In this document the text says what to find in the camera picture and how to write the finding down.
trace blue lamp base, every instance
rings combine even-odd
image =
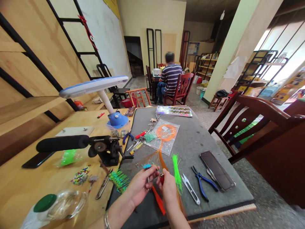
[[[108,115],[109,122],[107,125],[112,126],[115,129],[120,129],[128,123],[128,117],[122,115],[119,111]]]

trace jeans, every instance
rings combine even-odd
[[[165,94],[164,89],[166,87],[166,83],[159,82],[158,83],[158,89],[157,89],[157,98],[159,98],[159,103],[163,103],[163,95]]]

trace black bag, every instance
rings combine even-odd
[[[216,93],[216,95],[218,96],[218,97],[221,97],[221,98],[223,98],[223,97],[228,97],[228,92],[226,92],[226,90],[220,90],[220,91],[218,91],[217,93]]]

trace gray work mat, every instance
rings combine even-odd
[[[134,120],[132,125],[131,134],[136,136],[148,129],[149,120],[155,118],[156,108],[140,108],[137,109],[134,114]],[[190,184],[192,185],[195,193],[200,199],[200,205],[197,205],[192,199],[186,186],[182,183],[182,195],[184,209],[188,216],[188,220],[198,219],[201,217],[213,215],[226,210],[234,209],[244,205],[254,203],[255,200],[241,180],[233,166],[229,163],[226,156],[221,151],[213,137],[208,130],[202,125],[196,114],[192,111],[193,117],[179,117],[161,115],[160,119],[166,120],[171,123],[180,125],[177,132],[176,140],[172,148],[173,153],[179,153],[179,172],[185,174]],[[131,139],[128,140],[127,148],[131,146]],[[149,146],[144,145],[134,153],[133,160],[124,160],[121,163],[121,170],[130,179],[142,169],[141,164],[139,168],[135,165],[146,156],[155,152]],[[199,158],[199,153],[211,151],[219,163],[223,166],[229,176],[235,181],[236,187],[228,190],[225,193],[215,192],[215,190],[206,182],[201,181],[202,188],[209,198],[209,202],[206,202],[200,192],[198,180],[195,174],[191,170],[191,166],[194,165],[198,172],[202,176],[211,180],[211,177],[206,172],[206,167]],[[169,172],[173,174],[172,158],[163,154],[163,159],[169,169]],[[116,187],[112,189],[108,206],[110,206],[121,194],[117,192]],[[162,215],[157,201],[155,200],[153,191],[150,190],[143,202],[137,207],[138,213],[133,212],[130,218],[125,222],[122,228],[124,229],[143,229],[143,228],[160,228],[168,225],[168,219]]]

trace doorway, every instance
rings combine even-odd
[[[144,76],[140,37],[124,36],[132,76]]]

